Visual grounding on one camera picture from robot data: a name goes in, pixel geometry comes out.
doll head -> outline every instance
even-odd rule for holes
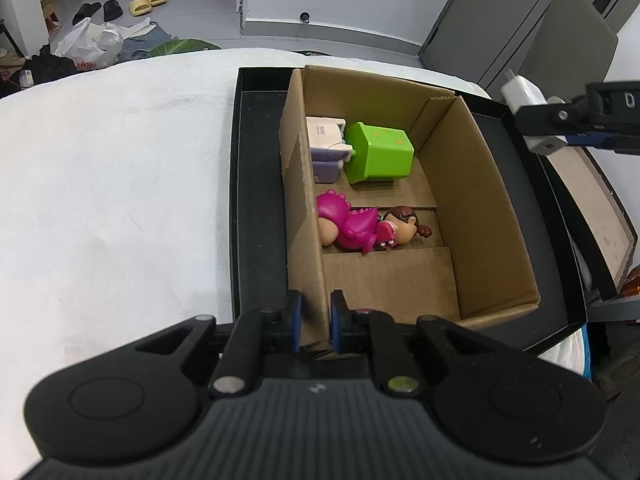
[[[318,227],[322,245],[331,245],[338,237],[338,232],[349,218],[351,204],[344,195],[336,194],[333,189],[316,197],[318,205]]]
[[[391,222],[397,227],[395,232],[397,245],[409,243],[416,233],[424,238],[428,238],[433,234],[433,231],[426,225],[418,223],[418,216],[409,206],[399,205],[391,208],[386,212],[383,220]]]

gray ribbed panel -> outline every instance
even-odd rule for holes
[[[53,460],[25,480],[604,479],[587,459],[542,468],[491,463],[450,443],[413,400],[369,380],[265,380],[219,400],[186,440],[161,456],[110,468]]]

white tablecloth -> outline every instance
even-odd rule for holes
[[[22,404],[45,375],[196,314],[232,320],[238,68],[305,64],[486,96],[418,68],[233,49],[128,62],[0,100],[0,479],[38,459]]]

toy figure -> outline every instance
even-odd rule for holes
[[[416,233],[423,238],[428,238],[433,231],[426,225],[420,225],[415,211],[405,205],[399,205],[387,211],[375,229],[376,240],[380,247],[407,244]]]
[[[351,204],[344,195],[336,194],[333,189],[316,197],[318,205],[318,227],[322,245],[331,245],[338,237],[338,232],[349,218]]]
[[[362,250],[367,254],[376,243],[373,230],[378,223],[378,210],[374,207],[349,211],[349,218],[344,223],[336,243],[347,250]]]

green plastic container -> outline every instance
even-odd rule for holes
[[[414,147],[404,131],[355,123],[344,133],[344,142],[354,150],[344,165],[350,184],[409,176]]]

